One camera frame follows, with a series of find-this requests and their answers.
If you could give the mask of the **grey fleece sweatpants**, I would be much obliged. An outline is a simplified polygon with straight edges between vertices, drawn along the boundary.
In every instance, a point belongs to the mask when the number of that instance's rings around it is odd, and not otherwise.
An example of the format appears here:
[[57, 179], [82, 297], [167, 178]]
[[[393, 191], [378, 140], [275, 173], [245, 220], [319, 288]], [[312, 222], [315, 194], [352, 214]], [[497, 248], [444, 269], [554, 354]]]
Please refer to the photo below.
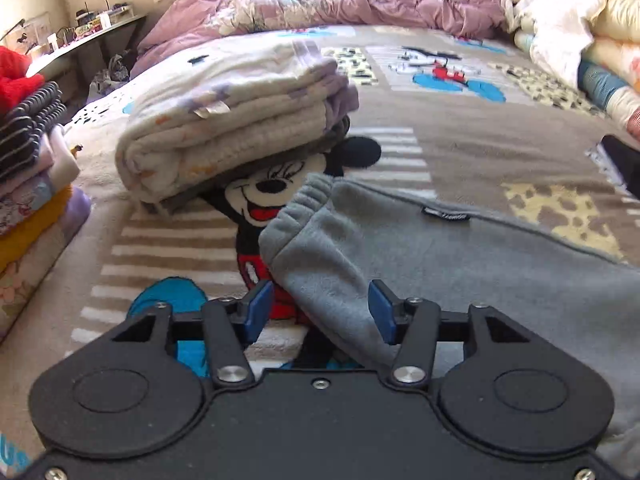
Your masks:
[[488, 304], [591, 366], [615, 412], [600, 454], [639, 470], [639, 271], [525, 221], [312, 174], [260, 234], [273, 279], [338, 348], [385, 370], [370, 281], [451, 311]]

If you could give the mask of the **Mickey Mouse bed blanket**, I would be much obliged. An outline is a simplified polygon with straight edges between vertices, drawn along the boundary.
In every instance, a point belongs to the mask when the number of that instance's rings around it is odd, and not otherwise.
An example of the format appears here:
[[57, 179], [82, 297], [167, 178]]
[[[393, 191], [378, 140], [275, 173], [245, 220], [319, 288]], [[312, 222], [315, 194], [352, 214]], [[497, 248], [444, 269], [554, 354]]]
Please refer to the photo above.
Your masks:
[[356, 84], [346, 139], [324, 153], [245, 170], [222, 203], [178, 200], [161, 214], [122, 186], [114, 153], [133, 81], [65, 126], [89, 218], [1, 339], [1, 470], [41, 444], [27, 393], [37, 375], [122, 322], [154, 282], [190, 278], [210, 296], [260, 280], [259, 232], [310, 172], [344, 174], [421, 198], [513, 214], [555, 235], [639, 260], [639, 203], [602, 168], [596, 147], [627, 133], [514, 47], [399, 27], [302, 29]]

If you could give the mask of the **lilac floral folded garment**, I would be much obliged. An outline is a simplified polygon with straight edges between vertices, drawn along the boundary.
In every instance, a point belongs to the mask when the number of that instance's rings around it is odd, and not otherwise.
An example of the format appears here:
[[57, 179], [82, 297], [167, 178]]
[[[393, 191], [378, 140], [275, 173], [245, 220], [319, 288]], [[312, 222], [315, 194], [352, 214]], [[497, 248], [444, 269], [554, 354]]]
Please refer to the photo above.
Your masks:
[[20, 260], [1, 272], [1, 339], [6, 338], [39, 284], [89, 218], [90, 211], [90, 198], [73, 186], [64, 214], [37, 238]]

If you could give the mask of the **folded white floral blanket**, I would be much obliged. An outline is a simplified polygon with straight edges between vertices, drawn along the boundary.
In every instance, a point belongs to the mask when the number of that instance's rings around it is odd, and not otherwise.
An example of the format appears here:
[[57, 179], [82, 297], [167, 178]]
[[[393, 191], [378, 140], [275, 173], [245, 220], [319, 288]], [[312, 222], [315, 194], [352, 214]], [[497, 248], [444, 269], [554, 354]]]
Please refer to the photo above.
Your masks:
[[115, 166], [130, 195], [154, 206], [326, 140], [359, 106], [334, 58], [305, 37], [209, 41], [169, 55], [134, 84]]

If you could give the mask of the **yellow folded garment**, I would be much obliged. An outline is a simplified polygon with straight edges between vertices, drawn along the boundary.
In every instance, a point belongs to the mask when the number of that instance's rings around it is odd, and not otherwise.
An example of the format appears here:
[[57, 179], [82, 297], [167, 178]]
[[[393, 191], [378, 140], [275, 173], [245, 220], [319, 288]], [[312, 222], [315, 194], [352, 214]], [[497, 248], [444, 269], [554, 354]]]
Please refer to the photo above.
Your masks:
[[73, 185], [67, 185], [26, 220], [3, 234], [0, 243], [0, 271], [20, 260], [38, 237], [64, 214], [73, 195]]

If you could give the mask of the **pale pink folded garment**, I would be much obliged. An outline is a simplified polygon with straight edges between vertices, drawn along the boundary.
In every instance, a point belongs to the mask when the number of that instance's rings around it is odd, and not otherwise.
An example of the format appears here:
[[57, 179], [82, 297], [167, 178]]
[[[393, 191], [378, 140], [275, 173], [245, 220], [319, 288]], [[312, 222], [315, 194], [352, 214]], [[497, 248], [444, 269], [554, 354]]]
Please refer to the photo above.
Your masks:
[[15, 176], [1, 183], [1, 196], [6, 196], [20, 185], [35, 177], [44, 177], [53, 193], [71, 184], [80, 173], [76, 157], [64, 140], [64, 128], [54, 126], [47, 134], [44, 147], [34, 166], [19, 171]]

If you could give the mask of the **floral print folded garment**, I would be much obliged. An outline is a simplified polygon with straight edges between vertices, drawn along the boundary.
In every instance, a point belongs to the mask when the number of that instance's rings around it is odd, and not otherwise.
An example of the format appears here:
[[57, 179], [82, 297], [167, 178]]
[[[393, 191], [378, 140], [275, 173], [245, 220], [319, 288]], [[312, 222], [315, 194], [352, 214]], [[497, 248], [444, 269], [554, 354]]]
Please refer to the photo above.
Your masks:
[[6, 234], [42, 208], [54, 195], [47, 176], [35, 176], [1, 199], [0, 233]]

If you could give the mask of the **black garment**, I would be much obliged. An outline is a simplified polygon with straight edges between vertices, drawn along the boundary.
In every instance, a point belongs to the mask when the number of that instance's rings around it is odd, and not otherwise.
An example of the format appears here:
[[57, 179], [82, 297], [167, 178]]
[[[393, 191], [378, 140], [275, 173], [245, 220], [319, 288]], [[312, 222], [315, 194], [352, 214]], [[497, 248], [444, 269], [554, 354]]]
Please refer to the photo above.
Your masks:
[[640, 154], [625, 144], [617, 136], [607, 134], [599, 144], [608, 160], [612, 162], [627, 191], [635, 198], [640, 197]]

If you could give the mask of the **navy striped folded garment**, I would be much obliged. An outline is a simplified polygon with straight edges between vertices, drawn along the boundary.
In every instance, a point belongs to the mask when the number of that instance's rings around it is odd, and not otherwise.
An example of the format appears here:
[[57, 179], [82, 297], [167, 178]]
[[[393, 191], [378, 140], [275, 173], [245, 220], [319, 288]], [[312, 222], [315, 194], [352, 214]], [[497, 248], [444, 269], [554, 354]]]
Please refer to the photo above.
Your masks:
[[35, 165], [44, 137], [65, 114], [62, 91], [55, 81], [49, 81], [2, 118], [2, 181]]

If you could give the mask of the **cluttered side shelf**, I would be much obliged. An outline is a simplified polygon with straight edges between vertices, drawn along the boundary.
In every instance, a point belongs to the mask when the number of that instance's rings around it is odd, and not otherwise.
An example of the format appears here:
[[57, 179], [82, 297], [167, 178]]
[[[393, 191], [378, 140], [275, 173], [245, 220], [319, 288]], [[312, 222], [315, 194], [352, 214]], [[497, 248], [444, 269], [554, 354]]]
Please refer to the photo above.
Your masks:
[[130, 52], [137, 43], [141, 29], [146, 22], [145, 14], [137, 14], [130, 3], [116, 3], [106, 10], [90, 11], [88, 6], [76, 12], [76, 26], [67, 26], [53, 32], [49, 14], [43, 13], [31, 20], [22, 18], [1, 37], [2, 47], [31, 60], [28, 76], [43, 74], [54, 77], [73, 66], [82, 75], [81, 52], [87, 49], [99, 52], [102, 65], [108, 66], [115, 53], [108, 44], [108, 38], [130, 29], [124, 47]]

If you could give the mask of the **red folded garment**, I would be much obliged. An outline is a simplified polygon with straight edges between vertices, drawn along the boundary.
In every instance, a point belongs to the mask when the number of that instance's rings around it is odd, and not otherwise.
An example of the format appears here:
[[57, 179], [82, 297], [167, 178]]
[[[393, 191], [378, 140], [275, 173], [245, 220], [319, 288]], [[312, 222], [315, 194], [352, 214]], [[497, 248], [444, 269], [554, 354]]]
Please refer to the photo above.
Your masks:
[[32, 59], [0, 47], [0, 114], [6, 116], [24, 99], [41, 88], [46, 80], [40, 74], [27, 76]]

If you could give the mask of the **pink purple quilt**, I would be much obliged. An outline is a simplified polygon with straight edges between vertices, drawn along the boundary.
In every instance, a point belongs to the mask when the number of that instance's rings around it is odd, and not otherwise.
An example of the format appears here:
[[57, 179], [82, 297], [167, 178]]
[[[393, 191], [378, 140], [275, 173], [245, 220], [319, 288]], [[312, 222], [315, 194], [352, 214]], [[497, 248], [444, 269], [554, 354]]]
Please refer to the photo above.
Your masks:
[[176, 0], [138, 45], [132, 74], [214, 39], [321, 25], [439, 29], [485, 39], [504, 19], [501, 0]]

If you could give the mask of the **cream floral duvet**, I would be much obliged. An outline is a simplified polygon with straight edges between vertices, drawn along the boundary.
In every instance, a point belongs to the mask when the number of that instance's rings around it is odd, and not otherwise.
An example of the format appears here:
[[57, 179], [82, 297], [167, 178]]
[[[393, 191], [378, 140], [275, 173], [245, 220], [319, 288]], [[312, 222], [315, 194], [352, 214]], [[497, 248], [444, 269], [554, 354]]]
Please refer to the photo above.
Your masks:
[[640, 39], [640, 0], [606, 0], [592, 22], [597, 36], [638, 44]]

